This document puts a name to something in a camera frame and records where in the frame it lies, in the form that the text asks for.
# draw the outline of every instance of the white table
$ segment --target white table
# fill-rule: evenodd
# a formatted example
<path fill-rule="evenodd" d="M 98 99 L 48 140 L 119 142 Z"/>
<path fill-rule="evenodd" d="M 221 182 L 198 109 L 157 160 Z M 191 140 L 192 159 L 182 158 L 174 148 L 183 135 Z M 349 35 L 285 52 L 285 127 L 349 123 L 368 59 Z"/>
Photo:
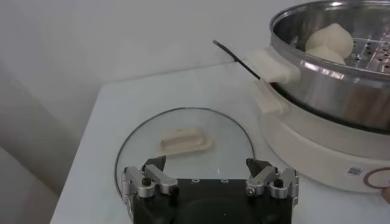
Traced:
<path fill-rule="evenodd" d="M 284 169 L 261 137 L 258 108 L 246 87 L 251 80 L 240 65 L 231 63 L 105 85 L 51 224 L 130 223 L 115 190 L 116 154 L 136 126 L 170 108 L 209 107 L 231 116 L 249 132 L 257 158 Z M 390 206 L 378 194 L 344 192 L 301 177 L 299 197 L 296 224 L 390 223 Z"/>

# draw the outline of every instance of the white steamed bun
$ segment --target white steamed bun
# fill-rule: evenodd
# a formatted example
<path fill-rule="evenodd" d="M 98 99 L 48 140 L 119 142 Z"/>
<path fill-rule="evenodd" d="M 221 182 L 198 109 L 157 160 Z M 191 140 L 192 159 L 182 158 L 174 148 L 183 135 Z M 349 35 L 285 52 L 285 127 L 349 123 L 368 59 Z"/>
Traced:
<path fill-rule="evenodd" d="M 316 48 L 312 48 L 306 51 L 306 53 L 342 65 L 346 64 L 344 59 L 337 52 L 329 49 L 327 46 L 319 46 Z"/>
<path fill-rule="evenodd" d="M 306 51 L 319 46 L 326 46 L 329 50 L 337 52 L 343 58 L 347 58 L 353 49 L 353 39 L 348 31 L 343 29 L 339 24 L 333 23 L 328 27 L 315 31 L 309 37 L 306 42 Z"/>

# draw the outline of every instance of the pot handle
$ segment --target pot handle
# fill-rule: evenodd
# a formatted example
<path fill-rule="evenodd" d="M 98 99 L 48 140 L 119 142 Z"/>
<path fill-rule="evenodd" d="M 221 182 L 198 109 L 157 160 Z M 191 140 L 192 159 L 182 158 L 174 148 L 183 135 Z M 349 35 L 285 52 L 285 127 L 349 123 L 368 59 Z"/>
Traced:
<path fill-rule="evenodd" d="M 300 79 L 299 68 L 284 59 L 272 46 L 248 53 L 246 60 L 265 82 L 286 84 Z"/>
<path fill-rule="evenodd" d="M 262 116 L 282 116 L 289 113 L 290 107 L 284 102 L 264 80 L 254 81 L 249 84 L 249 89 L 258 105 Z"/>

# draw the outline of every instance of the qr code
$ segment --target qr code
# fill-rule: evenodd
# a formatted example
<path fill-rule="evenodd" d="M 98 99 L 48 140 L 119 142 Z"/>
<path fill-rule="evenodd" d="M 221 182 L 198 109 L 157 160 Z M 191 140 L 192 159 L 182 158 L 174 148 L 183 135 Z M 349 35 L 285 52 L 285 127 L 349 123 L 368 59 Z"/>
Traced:
<path fill-rule="evenodd" d="M 358 177 L 360 176 L 360 174 L 363 172 L 363 168 L 362 167 L 358 167 L 358 166 L 350 166 L 346 175 L 348 177 Z"/>

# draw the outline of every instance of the round glass lid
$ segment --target round glass lid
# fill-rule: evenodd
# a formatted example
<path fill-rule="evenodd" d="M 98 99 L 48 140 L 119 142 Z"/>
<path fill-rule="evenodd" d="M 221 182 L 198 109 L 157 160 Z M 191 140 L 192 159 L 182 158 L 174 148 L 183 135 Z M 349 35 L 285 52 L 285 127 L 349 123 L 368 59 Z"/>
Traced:
<path fill-rule="evenodd" d="M 166 155 L 164 173 L 173 178 L 248 179 L 253 144 L 232 118 L 207 108 L 176 108 L 138 126 L 118 154 L 116 180 L 125 167 L 138 169 Z"/>

